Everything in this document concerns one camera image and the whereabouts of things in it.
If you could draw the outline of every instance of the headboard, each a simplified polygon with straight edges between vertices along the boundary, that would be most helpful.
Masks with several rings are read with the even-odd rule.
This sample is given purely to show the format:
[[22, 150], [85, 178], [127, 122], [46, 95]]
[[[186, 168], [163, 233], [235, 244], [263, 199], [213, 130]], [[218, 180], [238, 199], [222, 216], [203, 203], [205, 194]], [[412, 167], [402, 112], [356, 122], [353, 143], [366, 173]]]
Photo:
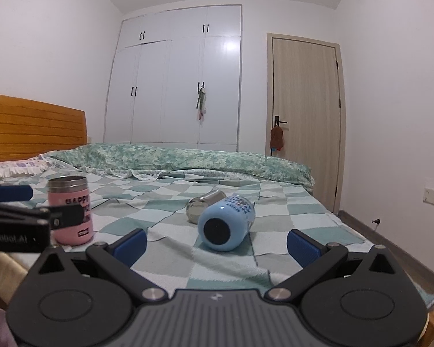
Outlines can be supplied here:
[[86, 143], [84, 111], [0, 95], [0, 161], [28, 159]]

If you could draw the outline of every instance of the brown pouch hanging on door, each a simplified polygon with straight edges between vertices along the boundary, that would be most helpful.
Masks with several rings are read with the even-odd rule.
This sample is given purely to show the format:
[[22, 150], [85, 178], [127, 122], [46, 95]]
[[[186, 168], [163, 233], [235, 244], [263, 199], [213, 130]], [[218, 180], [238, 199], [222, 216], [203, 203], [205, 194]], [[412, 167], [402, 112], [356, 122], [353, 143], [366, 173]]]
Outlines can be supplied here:
[[284, 144], [283, 144], [283, 129], [279, 126], [273, 127], [271, 132], [271, 139], [270, 139], [270, 148], [275, 148], [278, 151], [280, 151]]

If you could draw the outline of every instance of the bottle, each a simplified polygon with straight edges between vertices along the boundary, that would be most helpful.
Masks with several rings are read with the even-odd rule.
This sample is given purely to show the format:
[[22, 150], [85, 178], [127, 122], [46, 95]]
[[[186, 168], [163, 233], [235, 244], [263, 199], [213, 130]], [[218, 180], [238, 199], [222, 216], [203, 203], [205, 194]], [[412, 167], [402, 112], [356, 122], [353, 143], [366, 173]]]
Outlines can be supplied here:
[[48, 181], [50, 206], [81, 204], [85, 210], [84, 221], [78, 226], [53, 231], [54, 239], [63, 245], [81, 245], [93, 237], [93, 222], [90, 211], [90, 190], [84, 176], [63, 176]]
[[199, 217], [198, 232], [209, 248], [228, 252], [242, 243], [254, 220], [254, 205], [234, 194], [204, 210]]
[[198, 224], [198, 219], [209, 206], [227, 197], [221, 190], [210, 191], [201, 197], [195, 197], [186, 204], [186, 216], [193, 224]]

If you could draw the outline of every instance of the pink thermos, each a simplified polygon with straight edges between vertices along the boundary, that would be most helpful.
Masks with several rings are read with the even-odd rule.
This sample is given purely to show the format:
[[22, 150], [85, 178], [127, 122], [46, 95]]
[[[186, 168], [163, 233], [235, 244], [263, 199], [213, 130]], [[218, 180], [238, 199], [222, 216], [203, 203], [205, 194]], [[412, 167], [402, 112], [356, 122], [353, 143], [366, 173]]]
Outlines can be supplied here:
[[78, 226], [53, 231], [53, 237], [63, 245], [81, 245], [93, 237], [90, 212], [90, 191], [84, 176], [63, 176], [48, 181], [50, 206], [81, 204], [85, 211], [84, 222]]

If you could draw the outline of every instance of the wall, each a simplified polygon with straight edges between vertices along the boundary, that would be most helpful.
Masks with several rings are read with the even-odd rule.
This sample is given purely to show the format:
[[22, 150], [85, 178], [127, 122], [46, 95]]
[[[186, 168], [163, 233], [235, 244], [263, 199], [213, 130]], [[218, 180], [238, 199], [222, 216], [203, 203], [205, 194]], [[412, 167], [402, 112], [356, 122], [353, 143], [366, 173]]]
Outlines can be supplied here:
[[265, 152], [267, 109], [267, 32], [336, 43], [334, 10], [286, 0], [190, 0], [124, 16], [217, 4], [242, 4], [242, 79], [239, 150]]
[[109, 0], [0, 0], [0, 94], [84, 110], [102, 141], [121, 16]]
[[434, 0], [342, 0], [346, 164], [341, 209], [434, 271]]

